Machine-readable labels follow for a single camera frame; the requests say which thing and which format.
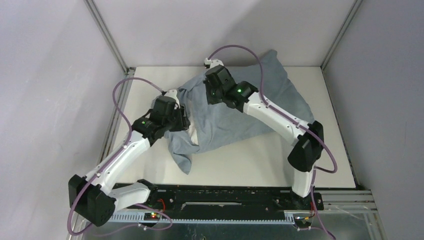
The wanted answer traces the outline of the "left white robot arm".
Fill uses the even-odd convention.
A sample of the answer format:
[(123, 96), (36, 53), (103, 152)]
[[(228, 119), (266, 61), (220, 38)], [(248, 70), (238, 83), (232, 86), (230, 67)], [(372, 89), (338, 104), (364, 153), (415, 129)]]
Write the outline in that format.
[(190, 122), (178, 91), (171, 89), (160, 95), (145, 115), (129, 127), (127, 138), (93, 170), (68, 182), (69, 204), (73, 211), (100, 227), (119, 210), (142, 204), (153, 208), (158, 202), (157, 187), (147, 180), (115, 188), (117, 180), (144, 152), (164, 137), (166, 132), (188, 129)]

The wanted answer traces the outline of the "grey-blue pillowcase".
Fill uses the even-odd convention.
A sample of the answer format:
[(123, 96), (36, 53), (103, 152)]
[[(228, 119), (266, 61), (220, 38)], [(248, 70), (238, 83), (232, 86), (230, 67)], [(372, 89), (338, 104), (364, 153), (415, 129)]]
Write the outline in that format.
[(193, 77), (177, 90), (177, 98), (185, 106), (188, 130), (167, 132), (168, 149), (179, 169), (188, 174), (193, 154), (205, 153), (235, 142), (276, 132), (288, 146), (304, 134), (301, 126), (314, 122), (312, 110), (288, 78), (288, 74), (270, 50), (260, 63), (245, 67), (229, 67), (235, 81), (229, 93), (236, 107), (220, 99), (207, 100), (206, 73)]

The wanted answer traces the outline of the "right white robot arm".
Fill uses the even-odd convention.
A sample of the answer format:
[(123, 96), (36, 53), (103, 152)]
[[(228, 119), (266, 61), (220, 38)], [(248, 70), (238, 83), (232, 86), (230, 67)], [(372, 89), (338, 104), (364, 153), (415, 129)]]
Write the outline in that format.
[(311, 202), (313, 171), (321, 157), (324, 142), (323, 125), (299, 119), (284, 109), (273, 106), (259, 90), (247, 81), (236, 83), (221, 60), (204, 60), (206, 99), (209, 105), (224, 103), (230, 109), (252, 116), (280, 134), (292, 150), (287, 160), (293, 170), (291, 204), (304, 209)]

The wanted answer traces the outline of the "white pillow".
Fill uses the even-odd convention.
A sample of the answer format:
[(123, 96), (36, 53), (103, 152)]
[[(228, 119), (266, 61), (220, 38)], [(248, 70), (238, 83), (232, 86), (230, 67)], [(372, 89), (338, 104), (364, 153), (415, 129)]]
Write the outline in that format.
[(194, 145), (199, 145), (199, 141), (198, 141), (198, 135), (197, 135), (197, 129), (196, 129), (196, 125), (195, 125), (195, 120), (194, 120), (194, 115), (190, 115), (189, 117), (189, 121), (190, 121), (190, 125), (188, 127), (187, 133), (192, 141), (192, 143)]

